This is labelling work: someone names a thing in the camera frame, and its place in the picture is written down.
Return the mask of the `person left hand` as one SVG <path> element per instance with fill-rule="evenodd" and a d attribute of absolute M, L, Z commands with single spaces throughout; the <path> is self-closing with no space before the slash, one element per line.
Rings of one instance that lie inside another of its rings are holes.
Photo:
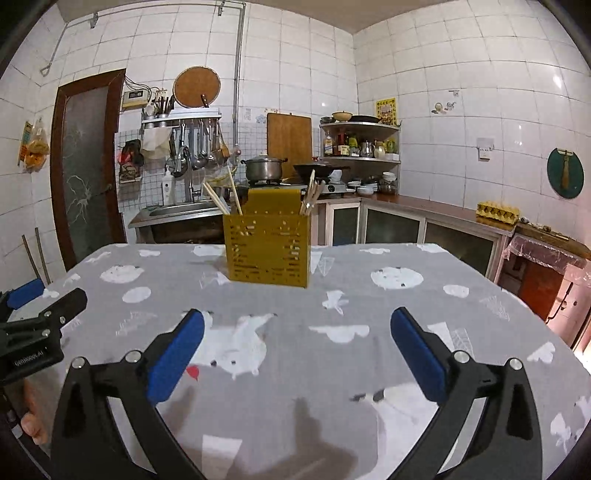
<path fill-rule="evenodd" d="M 49 435 L 43 418 L 43 408 L 33 384 L 28 380 L 23 381 L 23 401 L 26 412 L 21 419 L 21 428 L 35 445 L 45 445 Z"/>

